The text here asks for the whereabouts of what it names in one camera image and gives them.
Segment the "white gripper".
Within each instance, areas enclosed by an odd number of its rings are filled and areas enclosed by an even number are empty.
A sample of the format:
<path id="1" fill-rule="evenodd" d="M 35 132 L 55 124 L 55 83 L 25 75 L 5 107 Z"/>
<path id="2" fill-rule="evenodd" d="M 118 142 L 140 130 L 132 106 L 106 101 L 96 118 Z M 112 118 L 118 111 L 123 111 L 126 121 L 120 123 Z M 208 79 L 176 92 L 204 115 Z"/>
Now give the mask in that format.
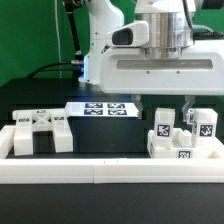
<path id="1" fill-rule="evenodd" d="M 185 95 L 187 122 L 194 96 L 224 95 L 224 41 L 196 41 L 181 58 L 166 60 L 147 59 L 142 48 L 111 48 L 103 55 L 100 87 L 105 93 L 132 94 L 139 119 L 140 95 Z"/>

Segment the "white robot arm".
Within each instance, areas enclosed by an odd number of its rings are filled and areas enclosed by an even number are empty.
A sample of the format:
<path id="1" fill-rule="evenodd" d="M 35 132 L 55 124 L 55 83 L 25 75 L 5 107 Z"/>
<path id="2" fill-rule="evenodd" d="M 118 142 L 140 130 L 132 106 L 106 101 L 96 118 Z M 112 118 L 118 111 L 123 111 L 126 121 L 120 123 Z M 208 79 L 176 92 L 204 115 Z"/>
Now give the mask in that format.
<path id="1" fill-rule="evenodd" d="M 105 93 L 183 95 L 188 110 L 197 95 L 224 95 L 224 40 L 194 25 L 196 0 L 136 0 L 135 19 L 110 0 L 84 0 L 90 50 L 81 85 Z"/>

